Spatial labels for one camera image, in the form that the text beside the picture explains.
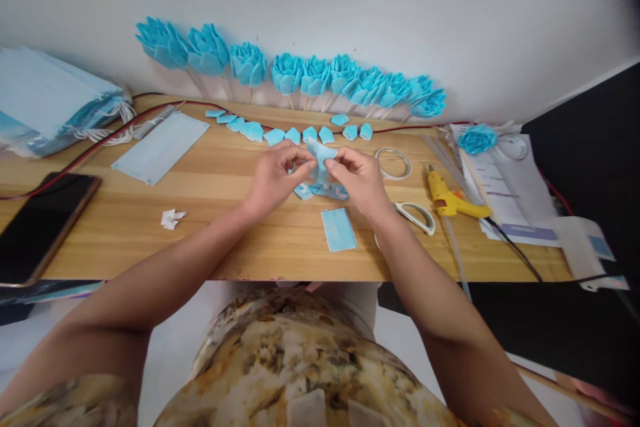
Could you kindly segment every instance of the white paper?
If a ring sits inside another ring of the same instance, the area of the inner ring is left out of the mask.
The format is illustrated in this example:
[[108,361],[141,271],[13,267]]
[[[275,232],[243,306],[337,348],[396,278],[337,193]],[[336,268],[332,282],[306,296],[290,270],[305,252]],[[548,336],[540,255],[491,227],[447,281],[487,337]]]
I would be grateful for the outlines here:
[[[467,128],[468,125],[451,126],[456,141]],[[494,149],[467,155],[469,165],[462,162],[463,174],[470,187],[485,198],[494,220],[514,242],[559,247],[552,227],[553,219],[558,215],[547,185],[535,165],[531,141],[528,135],[518,136],[529,148],[524,159],[512,160]],[[475,184],[472,169],[482,183],[483,192]],[[481,222],[481,228],[488,238],[502,240],[485,222]]]
[[175,209],[165,210],[162,213],[162,225],[167,230],[175,230],[175,226],[178,224],[178,219],[181,219],[187,215],[187,212],[176,212]]

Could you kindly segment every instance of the forearm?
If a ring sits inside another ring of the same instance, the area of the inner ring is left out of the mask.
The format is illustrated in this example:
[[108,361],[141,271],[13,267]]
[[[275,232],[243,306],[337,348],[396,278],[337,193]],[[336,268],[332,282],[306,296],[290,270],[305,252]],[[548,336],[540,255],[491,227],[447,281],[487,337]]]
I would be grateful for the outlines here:
[[425,251],[394,211],[368,219],[389,266],[393,285],[422,334],[465,343],[493,339],[478,311]]
[[398,216],[370,220],[393,285],[415,322],[447,405],[467,423],[489,424],[510,407],[555,425],[462,289]]
[[242,204],[129,268],[59,325],[152,330],[183,306],[256,223]]

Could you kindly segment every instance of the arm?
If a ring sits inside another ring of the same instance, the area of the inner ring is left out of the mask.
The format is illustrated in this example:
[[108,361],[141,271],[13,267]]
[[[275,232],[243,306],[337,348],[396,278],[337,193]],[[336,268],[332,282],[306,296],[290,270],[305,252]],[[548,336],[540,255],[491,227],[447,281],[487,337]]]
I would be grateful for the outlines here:
[[395,212],[376,160],[341,148],[325,165],[373,227],[448,407],[467,425],[490,424],[493,409],[502,407],[555,425],[460,287]]
[[[301,166],[287,175],[294,163]],[[313,156],[290,140],[269,149],[239,205],[123,272],[62,319],[0,396],[0,416],[86,374],[122,377],[137,398],[153,328],[197,292],[238,239],[283,203],[314,166]]]

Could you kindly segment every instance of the white folded paper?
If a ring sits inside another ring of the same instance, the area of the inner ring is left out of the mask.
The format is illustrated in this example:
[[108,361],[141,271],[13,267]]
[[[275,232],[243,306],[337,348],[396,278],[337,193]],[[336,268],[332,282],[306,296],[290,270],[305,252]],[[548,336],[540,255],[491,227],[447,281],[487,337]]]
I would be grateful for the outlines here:
[[187,212],[176,212],[175,209],[167,210],[162,213],[162,225],[167,230],[175,230],[175,226],[178,224],[178,219],[186,216]]

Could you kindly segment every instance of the left hand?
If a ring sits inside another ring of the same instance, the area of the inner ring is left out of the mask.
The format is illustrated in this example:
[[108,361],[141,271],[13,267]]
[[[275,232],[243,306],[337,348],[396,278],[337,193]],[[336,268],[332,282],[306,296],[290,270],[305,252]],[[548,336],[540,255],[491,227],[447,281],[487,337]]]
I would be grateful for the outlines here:
[[[296,169],[288,173],[293,166]],[[303,183],[317,162],[311,152],[286,139],[267,150],[258,160],[251,190],[242,205],[256,220],[269,215]]]

